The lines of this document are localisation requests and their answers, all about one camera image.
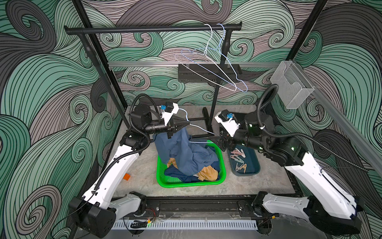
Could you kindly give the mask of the slate blue t-shirt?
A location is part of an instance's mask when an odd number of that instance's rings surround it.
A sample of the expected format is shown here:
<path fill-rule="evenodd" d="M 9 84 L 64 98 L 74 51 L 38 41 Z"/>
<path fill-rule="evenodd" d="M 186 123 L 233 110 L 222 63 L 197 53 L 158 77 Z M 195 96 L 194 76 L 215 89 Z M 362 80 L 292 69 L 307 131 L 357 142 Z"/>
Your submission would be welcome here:
<path fill-rule="evenodd" d="M 185 128 L 168 138 L 166 133 L 154 134 L 154 144 L 163 164 L 175 159 L 179 171 L 187 176 L 199 173 L 203 168 L 219 162 L 215 150 L 206 143 L 192 143 Z"/>

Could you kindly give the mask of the white wire hanger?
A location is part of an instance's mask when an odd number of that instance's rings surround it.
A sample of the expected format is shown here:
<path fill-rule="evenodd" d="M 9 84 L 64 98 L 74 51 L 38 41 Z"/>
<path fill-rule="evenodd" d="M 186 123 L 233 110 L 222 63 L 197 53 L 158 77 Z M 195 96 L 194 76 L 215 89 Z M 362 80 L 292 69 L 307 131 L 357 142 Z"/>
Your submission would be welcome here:
<path fill-rule="evenodd" d="M 197 50 L 197 52 L 199 52 L 199 53 L 201 53 L 201 54 L 203 54 L 203 52 L 204 52 L 204 48 L 201 48 L 201 50 Z M 178 55 L 178 59 L 181 61 L 181 62 L 186 62 L 187 61 L 187 59 L 186 58 L 183 58 L 182 56 L 181 56 L 181 52 L 180 53 L 178 53 L 178 54 L 176 54 L 176 55 Z M 213 64 L 212 62 L 210 62 L 210 60 L 208 60 L 207 58 L 205 58 L 205 57 L 203 57 L 203 56 L 199 56 L 199 55 L 194 55 L 194 54 L 191 54 L 191 59 L 192 60 L 194 60 L 194 61 L 196 61 L 196 62 L 199 62 L 199 63 L 203 63 L 203 64 Z"/>

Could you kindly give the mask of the light blue wire hanger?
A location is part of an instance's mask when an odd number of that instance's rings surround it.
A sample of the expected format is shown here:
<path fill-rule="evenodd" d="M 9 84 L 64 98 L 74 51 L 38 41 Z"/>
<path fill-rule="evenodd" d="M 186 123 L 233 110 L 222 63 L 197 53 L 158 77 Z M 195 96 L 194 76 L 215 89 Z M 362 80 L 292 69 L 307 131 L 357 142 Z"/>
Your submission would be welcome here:
<path fill-rule="evenodd" d="M 194 49 L 193 51 L 190 51 L 190 50 L 186 51 L 186 50 L 183 49 L 183 50 L 181 50 L 181 56 L 183 58 L 186 58 L 187 61 L 184 62 L 184 63 L 181 62 L 178 59 L 178 55 L 175 56 L 175 60 L 180 65 L 184 66 L 186 69 L 190 70 L 191 72 L 193 72 L 197 76 L 202 77 L 204 80 L 207 80 L 208 82 L 210 82 L 212 84 L 215 84 L 215 85 L 217 85 L 219 87 L 225 88 L 225 89 L 227 89 L 229 91 L 232 91 L 232 92 L 236 92 L 237 90 L 239 90 L 241 92 L 244 92 L 244 93 L 248 92 L 248 86 L 246 85 L 246 83 L 243 80 L 238 78 L 238 73 L 236 72 L 236 70 L 234 69 L 233 65 L 231 64 L 229 58 L 227 57 L 227 53 L 223 53 L 223 43 L 225 43 L 223 38 L 228 36 L 228 31 L 225 30 L 224 25 L 218 24 L 223 29 L 223 36 L 221 37 L 221 39 L 219 41 L 219 45 L 216 48 L 211 48 L 211 47 L 209 47 L 209 43 L 210 43 L 210 41 L 212 40 L 212 37 L 213 37 L 213 28 L 209 24 L 205 24 L 205 25 L 210 28 L 211 36 L 210 36 L 210 39 L 207 41 L 207 44 L 206 44 L 206 46 L 204 48 L 203 54 L 197 52 L 197 50 L 201 50 L 201 48 Z M 220 54 L 220 56 L 222 58 L 221 58 L 221 63 L 219 65 L 217 63 L 215 63 L 214 60 L 212 60 L 207 55 L 208 50 L 212 50 L 212 51 L 215 51 L 215 52 Z M 199 56 L 203 56 L 203 57 L 207 58 L 208 60 L 210 60 L 210 62 L 212 62 L 215 67 L 217 67 L 218 73 L 215 73 L 212 70 L 207 69 L 206 67 L 203 66 L 203 63 L 199 63 L 199 62 L 196 62 L 196 61 L 192 60 L 191 59 L 191 54 L 194 54 L 194 55 L 196 54 L 196 55 L 199 55 Z M 226 62 L 228 62 L 229 67 L 233 70 L 233 73 L 235 74 L 236 81 L 241 82 L 246 87 L 246 90 L 243 90 L 240 87 L 238 87 L 238 85 L 225 72 L 224 66 L 225 66 Z M 211 73 L 212 75 L 216 76 L 217 79 L 215 81 L 213 81 L 213 80 L 207 78 L 206 76 L 202 75 L 201 73 L 198 73 L 196 70 L 193 70 L 190 67 L 191 63 L 196 65 L 196 66 L 198 66 L 198 67 L 201 67 L 202 69 L 206 70 L 208 73 Z"/>

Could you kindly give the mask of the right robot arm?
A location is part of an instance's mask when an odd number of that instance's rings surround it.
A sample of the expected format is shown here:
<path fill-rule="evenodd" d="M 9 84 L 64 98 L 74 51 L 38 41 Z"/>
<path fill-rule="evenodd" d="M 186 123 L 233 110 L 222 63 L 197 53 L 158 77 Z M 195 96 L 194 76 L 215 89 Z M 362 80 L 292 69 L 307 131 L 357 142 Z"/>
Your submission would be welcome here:
<path fill-rule="evenodd" d="M 300 141 L 303 133 L 276 134 L 273 125 L 264 122 L 262 110 L 276 96 L 278 89 L 278 85 L 273 84 L 263 92 L 256 110 L 249 113 L 250 121 L 245 129 L 230 111 L 218 112 L 215 120 L 223 127 L 223 133 L 212 137 L 212 142 L 221 150 L 232 151 L 240 144 L 258 150 L 292 173 L 311 192 L 309 197 L 258 193 L 252 206 L 263 217 L 264 223 L 272 216 L 284 214 L 307 220 L 333 236 L 359 234 L 362 222 L 358 216 L 364 209 L 364 201 L 346 192 L 316 162 Z"/>

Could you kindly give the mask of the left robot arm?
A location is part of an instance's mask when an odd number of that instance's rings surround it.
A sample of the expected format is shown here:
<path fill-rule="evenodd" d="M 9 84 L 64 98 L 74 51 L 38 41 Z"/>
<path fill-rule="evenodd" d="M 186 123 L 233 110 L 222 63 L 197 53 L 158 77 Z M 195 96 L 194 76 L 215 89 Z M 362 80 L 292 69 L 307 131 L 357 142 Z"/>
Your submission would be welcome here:
<path fill-rule="evenodd" d="M 138 159 L 141 153 L 151 144 L 151 134 L 166 133 L 168 137 L 189 125 L 189 122 L 177 117 L 179 106 L 166 102 L 159 108 L 151 109 L 149 105 L 138 105 L 141 98 L 151 97 L 138 95 L 129 110 L 128 130 L 119 147 L 97 181 L 81 196 L 69 203 L 69 216 L 75 224 L 98 238 L 104 238 L 114 223 L 126 215 L 142 217 L 146 214 L 146 196 L 135 191 L 113 200 L 113 195 L 124 178 L 127 170 Z"/>

